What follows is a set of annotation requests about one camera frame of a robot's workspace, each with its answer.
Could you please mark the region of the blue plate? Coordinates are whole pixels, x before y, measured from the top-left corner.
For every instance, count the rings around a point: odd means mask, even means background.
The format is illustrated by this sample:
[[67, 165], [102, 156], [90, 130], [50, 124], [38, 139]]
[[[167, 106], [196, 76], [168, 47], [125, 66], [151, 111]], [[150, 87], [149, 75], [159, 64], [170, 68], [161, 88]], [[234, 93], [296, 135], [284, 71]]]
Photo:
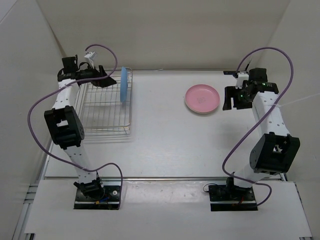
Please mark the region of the blue plate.
[[127, 69], [123, 66], [121, 68], [121, 76], [120, 76], [120, 102], [124, 103], [127, 99], [127, 91], [128, 91], [128, 73]]

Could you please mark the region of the pink plate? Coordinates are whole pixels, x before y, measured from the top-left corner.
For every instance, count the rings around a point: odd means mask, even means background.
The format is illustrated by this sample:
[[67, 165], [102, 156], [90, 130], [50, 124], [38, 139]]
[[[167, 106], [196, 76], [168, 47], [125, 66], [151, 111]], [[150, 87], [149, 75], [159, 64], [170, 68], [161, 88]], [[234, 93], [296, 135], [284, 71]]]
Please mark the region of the pink plate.
[[220, 105], [220, 95], [212, 86], [196, 84], [186, 91], [184, 102], [195, 113], [209, 114]]

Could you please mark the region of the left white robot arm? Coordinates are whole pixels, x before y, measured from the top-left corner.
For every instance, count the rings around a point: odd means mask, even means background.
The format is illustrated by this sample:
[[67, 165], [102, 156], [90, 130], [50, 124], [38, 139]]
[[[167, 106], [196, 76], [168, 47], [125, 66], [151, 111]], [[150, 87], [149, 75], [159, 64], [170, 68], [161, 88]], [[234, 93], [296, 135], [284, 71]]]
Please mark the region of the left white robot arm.
[[44, 119], [53, 143], [64, 150], [75, 167], [78, 181], [74, 185], [85, 197], [98, 201], [105, 197], [105, 188], [96, 171], [86, 171], [91, 167], [82, 145], [85, 130], [74, 107], [81, 84], [70, 83], [87, 78], [106, 77], [107, 73], [102, 65], [96, 69], [88, 64], [87, 68], [80, 69], [85, 63], [78, 63], [77, 55], [62, 58], [62, 63], [63, 68], [57, 74], [60, 92], [52, 109], [44, 112]]

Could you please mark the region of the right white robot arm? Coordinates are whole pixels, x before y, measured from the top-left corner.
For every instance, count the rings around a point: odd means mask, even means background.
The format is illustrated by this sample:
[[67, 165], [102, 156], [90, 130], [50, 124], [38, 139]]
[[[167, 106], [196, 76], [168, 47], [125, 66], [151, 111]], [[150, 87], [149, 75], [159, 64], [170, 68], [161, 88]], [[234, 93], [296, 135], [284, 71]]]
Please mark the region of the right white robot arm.
[[299, 138], [291, 136], [275, 103], [279, 90], [276, 83], [268, 82], [267, 70], [253, 68], [233, 76], [236, 84], [225, 87], [222, 109], [252, 109], [260, 139], [250, 152], [249, 163], [226, 181], [224, 193], [230, 200], [263, 178], [287, 173], [300, 148]]

